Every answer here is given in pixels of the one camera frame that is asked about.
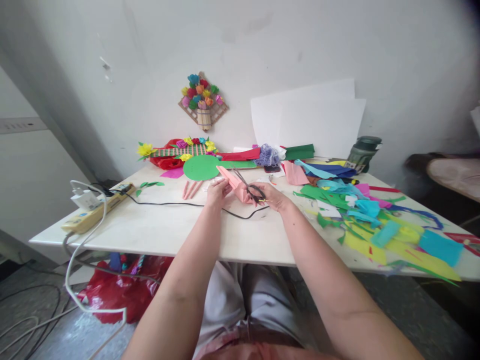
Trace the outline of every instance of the hand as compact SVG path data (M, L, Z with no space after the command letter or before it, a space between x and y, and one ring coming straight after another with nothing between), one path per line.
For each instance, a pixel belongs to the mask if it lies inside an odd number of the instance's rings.
M223 200L232 191L232 187L230 186L227 179L221 179L217 182L210 184L208 187L208 192L206 194L206 204L208 205L223 205Z
M265 203L269 205L273 210L280 212L289 204L293 204L292 200L274 188L272 185L266 182L252 182L251 185L255 185L265 194ZM255 189L249 188L253 195L260 196L259 192Z

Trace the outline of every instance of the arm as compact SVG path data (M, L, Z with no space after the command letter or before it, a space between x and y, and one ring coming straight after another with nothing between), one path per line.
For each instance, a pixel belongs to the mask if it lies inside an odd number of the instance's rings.
M210 275L220 250L220 211L231 187L208 189L205 207L141 318L123 359L191 359L204 315Z
M280 213L295 263L341 357L422 359L297 206L271 185L255 185Z

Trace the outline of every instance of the red plastic bag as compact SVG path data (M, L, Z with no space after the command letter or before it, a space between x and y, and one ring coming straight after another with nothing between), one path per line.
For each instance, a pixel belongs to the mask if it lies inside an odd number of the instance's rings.
M173 257L146 256L140 270L140 275L149 276L161 281ZM127 273L137 264L134 261ZM105 261L98 263L99 267L108 269ZM98 269L91 277L85 292L90 307L97 309L122 309L126 310L126 322L129 324L140 321L158 289L158 284L152 280L138 277L113 275ZM114 324L122 320L122 313L95 313L103 324Z

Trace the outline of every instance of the thermos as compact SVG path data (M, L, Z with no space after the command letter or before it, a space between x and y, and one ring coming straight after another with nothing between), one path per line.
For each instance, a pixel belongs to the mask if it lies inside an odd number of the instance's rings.
M382 139L376 136L360 136L350 150L345 166L355 169L357 173L366 173L370 160L382 147Z

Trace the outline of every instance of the scissors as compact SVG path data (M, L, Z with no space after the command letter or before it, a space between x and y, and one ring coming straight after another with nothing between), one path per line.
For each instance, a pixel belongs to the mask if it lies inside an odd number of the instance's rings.
M249 185L244 177L240 174L240 171L238 171L236 168L233 168L232 169L233 172L235 173L235 175L238 176L238 178L246 185L246 192L251 196L251 198L257 203L257 204L260 204L261 202L264 202L267 200L267 197L265 196L264 192L262 190L259 189L258 186L255 186L255 185ZM252 192L249 190L249 188L252 188L256 191L258 191L258 193L260 194L260 196L256 196L256 195L253 195Z

